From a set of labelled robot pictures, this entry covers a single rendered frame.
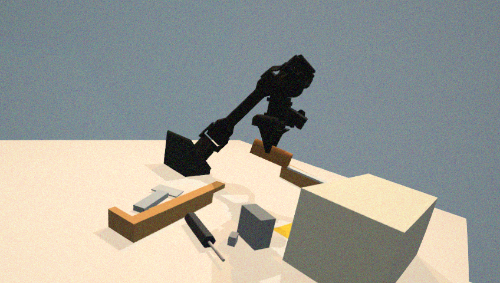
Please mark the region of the black-handled tool with grey metal rod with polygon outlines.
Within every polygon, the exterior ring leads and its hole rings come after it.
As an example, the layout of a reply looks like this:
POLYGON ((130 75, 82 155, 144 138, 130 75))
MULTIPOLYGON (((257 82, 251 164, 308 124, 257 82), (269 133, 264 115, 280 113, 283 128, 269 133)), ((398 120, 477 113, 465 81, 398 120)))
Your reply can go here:
POLYGON ((204 246, 204 248, 212 248, 215 254, 221 259, 222 262, 225 261, 221 253, 214 247, 215 238, 211 234, 208 228, 201 222, 195 213, 189 212, 184 217, 187 225, 191 228, 192 232, 204 246))

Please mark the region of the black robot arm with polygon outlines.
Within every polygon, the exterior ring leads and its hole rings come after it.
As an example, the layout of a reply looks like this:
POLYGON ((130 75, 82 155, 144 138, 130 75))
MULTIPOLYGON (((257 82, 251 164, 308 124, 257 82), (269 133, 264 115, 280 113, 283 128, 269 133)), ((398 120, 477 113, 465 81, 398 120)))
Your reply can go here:
MULTIPOLYGON (((219 152, 233 134, 234 126, 264 97, 270 94, 296 98, 302 94, 305 88, 308 88, 313 81, 315 69, 300 54, 293 56, 283 65, 273 65, 261 75, 257 82, 256 89, 238 105, 227 117, 217 119, 207 126, 199 135, 200 139, 195 143, 203 158, 207 161, 213 152, 219 152), (279 71, 275 74, 275 71, 279 71), (206 134, 219 146, 217 146, 206 134)), ((305 117, 305 111, 296 111, 291 108, 290 103, 285 106, 282 112, 281 121, 288 120, 298 129, 302 129, 308 120, 305 117), (282 120, 283 119, 283 120, 282 120)))

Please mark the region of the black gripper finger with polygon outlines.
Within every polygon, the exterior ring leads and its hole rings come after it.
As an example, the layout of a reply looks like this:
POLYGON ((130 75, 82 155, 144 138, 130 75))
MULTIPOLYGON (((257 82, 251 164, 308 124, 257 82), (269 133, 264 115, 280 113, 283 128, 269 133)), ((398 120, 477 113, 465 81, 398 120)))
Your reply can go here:
POLYGON ((279 128, 279 130, 282 130, 279 134, 276 135, 273 146, 277 147, 279 140, 281 139, 282 135, 286 133, 289 129, 287 128, 279 128))
POLYGON ((264 145, 265 152, 269 154, 276 135, 282 132, 282 130, 270 130, 263 127, 258 127, 258 128, 262 137, 262 142, 264 145))

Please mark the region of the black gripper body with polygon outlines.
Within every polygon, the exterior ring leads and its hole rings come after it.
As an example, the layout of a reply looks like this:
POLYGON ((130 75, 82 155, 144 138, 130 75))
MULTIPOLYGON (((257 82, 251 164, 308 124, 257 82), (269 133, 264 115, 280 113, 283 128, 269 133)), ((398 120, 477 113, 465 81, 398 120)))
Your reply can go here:
POLYGON ((295 125, 290 123, 288 120, 281 121, 282 112, 284 111, 285 106, 290 103, 292 106, 291 98, 278 96, 274 94, 270 94, 270 98, 267 97, 267 101, 269 101, 267 113, 257 114, 252 118, 252 125, 263 127, 270 130, 279 130, 279 128, 285 128, 289 126, 293 128, 295 125))

